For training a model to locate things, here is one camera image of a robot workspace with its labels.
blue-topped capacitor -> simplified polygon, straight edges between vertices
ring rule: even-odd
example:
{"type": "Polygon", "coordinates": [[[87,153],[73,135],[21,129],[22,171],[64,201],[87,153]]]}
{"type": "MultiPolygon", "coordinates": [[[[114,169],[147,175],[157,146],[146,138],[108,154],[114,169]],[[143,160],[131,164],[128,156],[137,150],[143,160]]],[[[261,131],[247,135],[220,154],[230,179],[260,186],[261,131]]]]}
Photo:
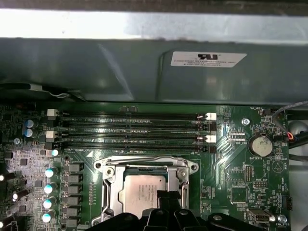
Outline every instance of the blue-topped capacitor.
{"type": "Polygon", "coordinates": [[[52,155],[52,156],[58,156],[58,155],[60,155],[61,153],[62,153],[61,149],[56,148],[56,149],[53,149],[53,150],[52,150],[51,155],[52,155]]]}
{"type": "Polygon", "coordinates": [[[26,137],[37,137],[38,136],[38,131],[36,131],[35,129],[26,129],[24,131],[24,135],[26,137]]]}
{"type": "Polygon", "coordinates": [[[38,126],[38,122],[36,120],[29,119],[25,122],[25,126],[27,128],[36,128],[38,126]]]}
{"type": "Polygon", "coordinates": [[[51,167],[51,168],[48,168],[46,171],[45,171],[45,176],[47,178],[50,178],[50,177],[53,177],[54,175],[56,175],[58,173],[58,168],[56,167],[51,167]]]}
{"type": "Polygon", "coordinates": [[[57,199],[54,196],[49,197],[46,201],[43,202],[43,207],[50,209],[57,203],[57,199]]]}
{"type": "Polygon", "coordinates": [[[56,216],[56,211],[54,211],[53,209],[50,209],[50,210],[48,210],[47,213],[45,213],[42,216],[42,220],[43,220],[43,222],[48,223],[48,222],[51,221],[51,219],[55,218],[55,216],[56,216]]]}
{"type": "Polygon", "coordinates": [[[46,185],[45,187],[44,187],[44,192],[46,193],[46,194],[50,194],[50,193],[52,193],[54,190],[56,190],[57,189],[57,183],[55,183],[55,182],[52,182],[52,183],[50,183],[50,184],[48,184],[48,185],[46,185]]]}

electrolytic capacitor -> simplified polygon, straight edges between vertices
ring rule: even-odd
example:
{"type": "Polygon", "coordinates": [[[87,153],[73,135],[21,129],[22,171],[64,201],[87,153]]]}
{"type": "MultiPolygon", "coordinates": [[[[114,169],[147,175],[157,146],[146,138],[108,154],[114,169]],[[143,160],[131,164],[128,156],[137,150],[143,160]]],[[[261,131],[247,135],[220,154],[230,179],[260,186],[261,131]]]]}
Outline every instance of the electrolytic capacitor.
{"type": "Polygon", "coordinates": [[[48,168],[48,169],[45,171],[45,175],[46,175],[47,178],[53,177],[53,176],[56,175],[57,173],[58,173],[58,168],[56,168],[56,167],[48,168]]]}
{"type": "Polygon", "coordinates": [[[38,136],[38,131],[36,131],[35,129],[26,129],[24,131],[24,135],[26,137],[37,137],[38,136]]]}
{"type": "Polygon", "coordinates": [[[3,221],[0,221],[0,228],[3,228],[5,226],[9,225],[14,220],[15,220],[15,218],[13,216],[7,217],[3,221]]]}
{"type": "Polygon", "coordinates": [[[62,153],[61,149],[56,148],[56,149],[53,149],[53,150],[52,150],[51,155],[52,155],[52,156],[58,156],[58,155],[60,155],[61,153],[62,153]]]}
{"type": "Polygon", "coordinates": [[[47,193],[47,194],[50,194],[50,193],[52,193],[53,191],[55,191],[56,189],[57,189],[57,183],[55,183],[55,182],[52,182],[52,183],[50,183],[50,184],[48,184],[48,185],[46,185],[45,187],[44,187],[44,192],[45,193],[47,193]]]}
{"type": "Polygon", "coordinates": [[[16,192],[13,194],[13,199],[14,200],[17,200],[17,199],[20,199],[24,196],[27,196],[29,194],[29,190],[28,189],[22,189],[21,191],[19,192],[16,192]]]}
{"type": "Polygon", "coordinates": [[[36,128],[38,126],[38,122],[36,120],[29,119],[25,122],[25,126],[27,128],[36,128]]]}
{"type": "Polygon", "coordinates": [[[7,180],[12,180],[16,177],[15,173],[10,172],[7,174],[1,174],[0,175],[0,181],[7,181],[7,180]]]}
{"type": "Polygon", "coordinates": [[[55,218],[55,216],[56,216],[56,211],[54,211],[53,209],[50,209],[50,210],[48,210],[47,213],[45,213],[42,216],[42,220],[43,220],[43,222],[48,223],[48,222],[51,221],[51,219],[55,218]]]}
{"type": "Polygon", "coordinates": [[[43,202],[43,207],[46,209],[51,208],[57,203],[57,199],[54,196],[49,197],[46,201],[43,202]]]}

chip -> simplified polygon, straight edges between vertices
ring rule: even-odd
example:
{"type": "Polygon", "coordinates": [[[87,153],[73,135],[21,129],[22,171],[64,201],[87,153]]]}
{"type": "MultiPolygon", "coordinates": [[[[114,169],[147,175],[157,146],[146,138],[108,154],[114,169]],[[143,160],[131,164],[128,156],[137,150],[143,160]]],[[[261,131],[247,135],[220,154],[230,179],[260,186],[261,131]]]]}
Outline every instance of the chip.
{"type": "Polygon", "coordinates": [[[36,180],[34,185],[37,188],[41,188],[43,186],[43,181],[42,180],[36,180]]]}
{"type": "Polygon", "coordinates": [[[77,208],[67,208],[66,215],[68,217],[76,217],[78,216],[78,209],[77,208]]]}
{"type": "Polygon", "coordinates": [[[68,186],[68,194],[78,194],[80,192],[79,186],[68,186]]]}
{"type": "Polygon", "coordinates": [[[20,166],[26,166],[28,164],[27,159],[20,159],[20,166]]]}
{"type": "Polygon", "coordinates": [[[66,220],[66,226],[67,226],[68,228],[77,227],[77,226],[78,226],[78,223],[79,223],[79,220],[78,220],[78,219],[68,219],[68,220],[66,220]]]}
{"type": "Polygon", "coordinates": [[[69,196],[67,198],[68,205],[78,205],[79,204],[79,197],[76,196],[69,196]]]}
{"type": "Polygon", "coordinates": [[[81,180],[81,175],[80,174],[75,174],[75,175],[69,175],[68,176],[68,182],[69,183],[79,183],[81,180]]]}
{"type": "Polygon", "coordinates": [[[231,203],[232,204],[245,204],[246,200],[247,200],[246,187],[231,188],[231,203]]]}
{"type": "Polygon", "coordinates": [[[26,211],[26,206],[25,205],[19,206],[19,212],[20,213],[24,213],[25,211],[26,211]]]}

integrated circuit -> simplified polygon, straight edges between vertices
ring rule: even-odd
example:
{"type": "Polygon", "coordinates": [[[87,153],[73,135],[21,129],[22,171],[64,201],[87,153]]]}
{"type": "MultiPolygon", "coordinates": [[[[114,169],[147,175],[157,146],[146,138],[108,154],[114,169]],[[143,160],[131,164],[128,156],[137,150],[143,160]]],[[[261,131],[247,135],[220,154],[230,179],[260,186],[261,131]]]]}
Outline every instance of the integrated circuit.
{"type": "Polygon", "coordinates": [[[247,203],[247,188],[245,186],[232,187],[230,202],[232,204],[246,204],[247,203]]]}
{"type": "Polygon", "coordinates": [[[20,166],[26,166],[28,164],[27,159],[20,159],[20,166]]]}

connector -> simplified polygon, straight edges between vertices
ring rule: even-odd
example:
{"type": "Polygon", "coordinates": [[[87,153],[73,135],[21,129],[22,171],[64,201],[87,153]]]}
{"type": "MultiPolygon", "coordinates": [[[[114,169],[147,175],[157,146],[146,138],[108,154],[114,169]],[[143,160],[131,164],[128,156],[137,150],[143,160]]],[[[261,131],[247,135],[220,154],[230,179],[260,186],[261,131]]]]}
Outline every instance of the connector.
{"type": "Polygon", "coordinates": [[[249,208],[248,215],[250,215],[255,222],[258,223],[268,223],[270,220],[269,214],[265,213],[262,209],[259,208],[249,208]]]}
{"type": "Polygon", "coordinates": [[[206,113],[206,120],[216,120],[217,119],[217,114],[216,113],[206,113]]]}
{"type": "Polygon", "coordinates": [[[207,143],[216,143],[216,136],[215,135],[207,135],[205,136],[207,143]]]}
{"type": "Polygon", "coordinates": [[[47,116],[58,116],[57,109],[47,109],[47,116]]]}

